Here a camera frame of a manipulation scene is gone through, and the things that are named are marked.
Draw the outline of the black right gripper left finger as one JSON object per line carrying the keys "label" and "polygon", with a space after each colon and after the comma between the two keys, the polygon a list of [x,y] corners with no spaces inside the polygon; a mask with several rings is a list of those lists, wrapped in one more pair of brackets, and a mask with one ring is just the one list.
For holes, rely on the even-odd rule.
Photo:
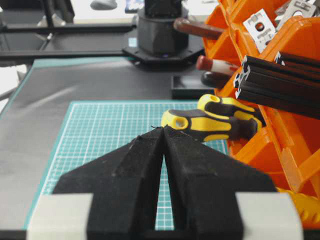
{"label": "black right gripper left finger", "polygon": [[89,240],[138,240],[155,228],[163,155],[158,127],[63,174],[53,193],[93,194]]}

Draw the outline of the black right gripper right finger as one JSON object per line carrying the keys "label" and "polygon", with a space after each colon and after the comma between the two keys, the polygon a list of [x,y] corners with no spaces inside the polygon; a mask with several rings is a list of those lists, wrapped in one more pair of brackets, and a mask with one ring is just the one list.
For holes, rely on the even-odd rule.
{"label": "black right gripper right finger", "polygon": [[236,193],[275,192],[272,179],[170,126],[163,133],[175,229],[193,238],[243,237]]}

